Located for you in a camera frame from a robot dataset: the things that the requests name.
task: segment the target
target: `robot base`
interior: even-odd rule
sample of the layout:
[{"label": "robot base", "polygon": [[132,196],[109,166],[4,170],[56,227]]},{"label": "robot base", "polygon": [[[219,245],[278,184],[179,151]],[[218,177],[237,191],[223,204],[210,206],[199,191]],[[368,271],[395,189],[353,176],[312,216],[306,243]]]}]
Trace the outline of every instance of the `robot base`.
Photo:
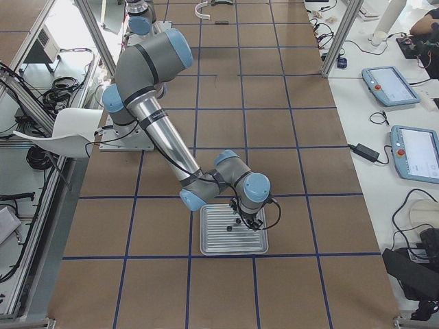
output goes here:
[{"label": "robot base", "polygon": [[[239,215],[228,204],[207,204],[200,210],[200,248],[204,255],[264,254],[268,251],[267,231],[249,230],[237,223]],[[263,208],[257,219],[265,226]]]},{"label": "robot base", "polygon": [[[106,125],[112,125],[112,120],[108,116]],[[129,138],[119,139],[118,141],[102,143],[99,144],[99,149],[101,151],[152,151],[154,150],[154,144],[152,141],[146,136],[145,132],[139,128],[139,133],[136,136],[130,136]],[[104,130],[102,134],[103,141],[109,141],[112,139],[119,138],[119,135],[116,135],[116,132],[113,129]]]}]

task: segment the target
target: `white plastic chair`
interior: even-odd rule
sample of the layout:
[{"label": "white plastic chair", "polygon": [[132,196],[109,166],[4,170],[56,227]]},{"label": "white plastic chair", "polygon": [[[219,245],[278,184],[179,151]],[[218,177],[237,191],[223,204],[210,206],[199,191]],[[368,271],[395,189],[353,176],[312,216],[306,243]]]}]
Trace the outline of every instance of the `white plastic chair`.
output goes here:
[{"label": "white plastic chair", "polygon": [[51,137],[28,136],[14,131],[14,134],[28,139],[42,149],[67,158],[87,158],[95,140],[94,133],[99,125],[102,110],[88,108],[65,108],[56,116]]}]

